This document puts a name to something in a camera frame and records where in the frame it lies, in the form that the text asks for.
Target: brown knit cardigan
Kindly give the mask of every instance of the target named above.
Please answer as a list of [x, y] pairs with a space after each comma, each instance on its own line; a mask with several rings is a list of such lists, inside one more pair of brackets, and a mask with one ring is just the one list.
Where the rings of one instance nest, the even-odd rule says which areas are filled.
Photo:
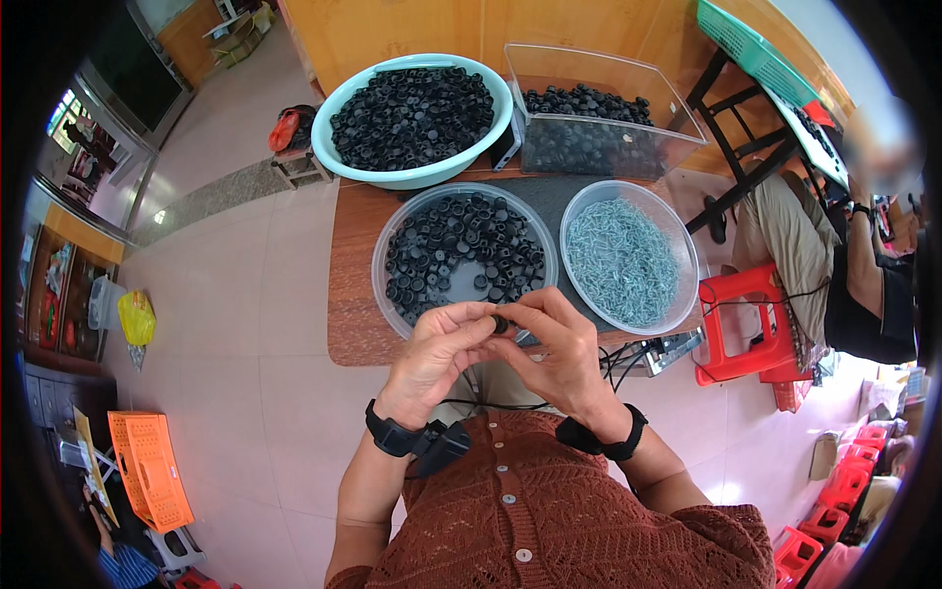
[[756, 507], [650, 511], [604, 457], [557, 442], [560, 421], [535, 411], [466, 421], [474, 446], [405, 483], [408, 517], [376, 566], [343, 570], [328, 587], [774, 586]]

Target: red plastic stool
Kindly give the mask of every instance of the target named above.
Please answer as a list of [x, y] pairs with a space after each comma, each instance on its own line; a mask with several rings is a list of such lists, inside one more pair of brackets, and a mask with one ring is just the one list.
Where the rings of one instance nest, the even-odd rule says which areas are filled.
[[866, 470], [841, 462], [835, 466], [831, 478], [821, 489], [818, 501], [849, 514], [869, 480], [870, 475]]
[[222, 589], [219, 583], [195, 568], [190, 568], [183, 577], [174, 581], [173, 586], [177, 589]]
[[826, 546], [837, 541], [850, 519], [849, 515], [839, 509], [818, 503], [808, 519], [798, 524], [798, 530]]
[[785, 543], [775, 551], [775, 589], [795, 587], [824, 552], [824, 547], [805, 533], [785, 527]]
[[736, 356], [727, 356], [723, 345], [723, 329], [720, 325], [721, 307], [715, 303], [730, 301], [753, 292], [765, 294], [770, 301], [781, 301], [785, 298], [785, 293], [772, 281], [774, 272], [775, 265], [766, 264], [731, 276], [714, 276], [700, 282], [700, 307], [704, 314], [709, 362], [696, 368], [697, 384], [710, 386], [718, 381], [753, 374], [795, 361], [795, 352], [791, 346], [791, 330], [788, 328], [790, 325], [788, 311], [783, 304], [762, 303], [772, 305], [775, 323], [778, 327], [776, 333], [773, 334], [769, 314], [759, 313], [764, 335], [762, 343]]
[[886, 430], [875, 425], [865, 425], [857, 432], [857, 439], [853, 443], [883, 451], [886, 445]]
[[844, 454], [844, 458], [841, 459], [840, 463], [842, 465], [846, 464], [856, 468], [861, 468], [866, 470], [867, 473], [872, 473], [873, 468], [876, 466], [879, 459], [879, 450], [871, 448], [870, 446], [851, 444], [850, 447], [847, 448], [847, 453]]

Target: hand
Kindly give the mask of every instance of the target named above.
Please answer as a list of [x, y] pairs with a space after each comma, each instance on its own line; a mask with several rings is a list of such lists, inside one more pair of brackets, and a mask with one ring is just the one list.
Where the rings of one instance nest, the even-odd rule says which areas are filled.
[[609, 439], [603, 443], [627, 439], [631, 413], [602, 378], [595, 326], [557, 288], [529, 292], [518, 303], [499, 306], [497, 313], [529, 329], [549, 348], [549, 355], [543, 362], [533, 362], [515, 343], [497, 338], [487, 340], [485, 348], [511, 365], [529, 390], [589, 428], [600, 440]]
[[[494, 333], [493, 303], [455, 303], [426, 311], [373, 406], [407, 430], [421, 430], [435, 405], [469, 366], [497, 356], [481, 347]], [[508, 330], [504, 336], [512, 336]]]
[[869, 194], [862, 188], [860, 185], [854, 182], [853, 178], [848, 177], [848, 186], [851, 188], [851, 200], [857, 203], [858, 205], [863, 205], [867, 208], [873, 207], [873, 195]]

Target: smartphone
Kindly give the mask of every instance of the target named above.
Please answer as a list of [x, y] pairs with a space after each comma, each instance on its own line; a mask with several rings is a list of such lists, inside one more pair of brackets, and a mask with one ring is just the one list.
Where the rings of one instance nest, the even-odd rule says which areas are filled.
[[524, 139], [523, 119], [523, 115], [515, 106], [511, 113], [511, 123], [488, 150], [491, 155], [491, 169], [495, 172], [503, 170], [507, 162], [511, 161], [511, 157], [520, 149]]

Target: wooden table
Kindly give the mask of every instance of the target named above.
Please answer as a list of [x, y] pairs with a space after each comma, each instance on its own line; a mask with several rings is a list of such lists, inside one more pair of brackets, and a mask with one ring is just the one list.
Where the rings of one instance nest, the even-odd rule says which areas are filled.
[[[515, 157], [502, 171], [491, 171], [490, 159], [479, 157], [464, 172], [449, 182], [476, 182], [497, 178], [516, 178], [520, 160]], [[670, 206], [674, 199], [663, 180], [648, 182], [632, 180], [655, 192]], [[380, 231], [402, 203], [395, 192], [376, 188], [363, 182], [343, 178], [337, 194], [333, 216], [331, 247], [331, 278], [327, 298], [327, 352], [339, 366], [387, 366], [399, 354], [403, 339], [393, 331], [373, 297], [370, 268], [373, 249]], [[700, 305], [670, 332], [680, 334], [696, 329], [701, 322]], [[634, 335], [621, 330], [600, 332], [600, 346], [623, 344], [649, 335]], [[542, 346], [526, 348], [530, 353], [544, 352]]]

